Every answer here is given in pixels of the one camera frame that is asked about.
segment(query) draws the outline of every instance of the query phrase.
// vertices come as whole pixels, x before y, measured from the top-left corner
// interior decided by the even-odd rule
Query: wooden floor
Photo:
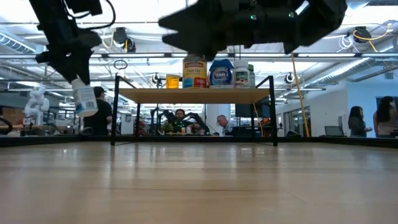
[[[0,223],[398,223],[398,152],[87,142],[0,149]]]

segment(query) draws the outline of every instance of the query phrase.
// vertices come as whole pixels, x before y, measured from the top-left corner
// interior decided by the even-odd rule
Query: yellow container
[[[207,87],[207,61],[196,55],[187,55],[183,60],[182,88]]]
[[[179,88],[180,76],[179,75],[166,75],[166,88]]]

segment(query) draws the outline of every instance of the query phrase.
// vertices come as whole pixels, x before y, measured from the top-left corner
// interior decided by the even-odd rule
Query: yellow pole
[[[294,80],[296,81],[298,97],[300,97],[301,110],[303,111],[305,134],[307,135],[307,137],[310,137],[310,132],[308,131],[307,118],[305,117],[303,96],[301,95],[301,91],[300,91],[300,83],[299,83],[299,79],[297,77],[296,64],[294,62],[294,54],[293,53],[292,53],[292,61],[293,61]]]

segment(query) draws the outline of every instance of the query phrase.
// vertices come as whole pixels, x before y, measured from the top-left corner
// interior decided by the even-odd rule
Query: woman
[[[350,137],[352,138],[366,138],[366,133],[372,131],[372,128],[367,128],[363,121],[363,110],[359,106],[353,106],[349,112],[348,127],[351,130]]]
[[[391,132],[398,129],[398,114],[393,97],[381,99],[379,108],[373,115],[373,125],[378,138],[392,138]]]

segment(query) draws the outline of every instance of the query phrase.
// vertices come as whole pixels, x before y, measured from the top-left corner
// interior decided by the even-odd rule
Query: white humanoid robot
[[[48,111],[50,108],[50,103],[47,98],[44,98],[45,87],[39,86],[34,87],[33,90],[29,93],[30,99],[25,106],[25,118],[24,124],[32,123],[34,125],[42,125],[43,124],[43,112]]]

